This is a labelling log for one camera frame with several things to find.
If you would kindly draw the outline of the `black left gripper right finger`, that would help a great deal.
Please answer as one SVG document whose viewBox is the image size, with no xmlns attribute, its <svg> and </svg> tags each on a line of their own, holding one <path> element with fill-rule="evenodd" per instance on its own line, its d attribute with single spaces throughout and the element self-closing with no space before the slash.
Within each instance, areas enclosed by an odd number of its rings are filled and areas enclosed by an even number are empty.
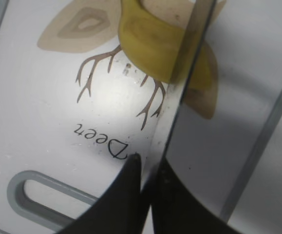
<svg viewBox="0 0 282 234">
<path fill-rule="evenodd" d="M 156 234 L 236 234 L 182 184 L 166 159 L 161 161 L 152 200 Z"/>
</svg>

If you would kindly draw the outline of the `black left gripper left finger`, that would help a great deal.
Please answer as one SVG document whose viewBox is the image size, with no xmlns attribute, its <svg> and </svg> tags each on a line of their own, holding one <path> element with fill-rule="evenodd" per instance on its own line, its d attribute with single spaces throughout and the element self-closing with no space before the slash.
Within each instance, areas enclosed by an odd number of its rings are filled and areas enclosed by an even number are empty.
<svg viewBox="0 0 282 234">
<path fill-rule="evenodd" d="M 60 234 L 136 234 L 140 200 L 141 157 L 128 156 L 98 201 Z"/>
</svg>

